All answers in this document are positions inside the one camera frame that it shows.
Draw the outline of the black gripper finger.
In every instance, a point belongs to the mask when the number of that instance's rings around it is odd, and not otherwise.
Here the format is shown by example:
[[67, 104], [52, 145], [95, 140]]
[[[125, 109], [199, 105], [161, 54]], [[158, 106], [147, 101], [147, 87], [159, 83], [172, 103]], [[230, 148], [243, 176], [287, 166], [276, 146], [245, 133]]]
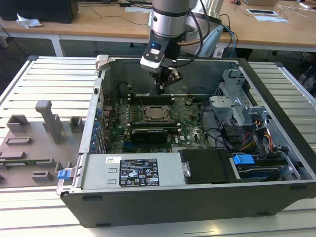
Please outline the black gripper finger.
[[163, 68], [162, 87], [168, 87], [182, 79], [182, 74], [176, 68]]
[[154, 79], [155, 90], [157, 95], [161, 95], [164, 93], [164, 88], [162, 86], [163, 72], [159, 73], [150, 72], [150, 76]]

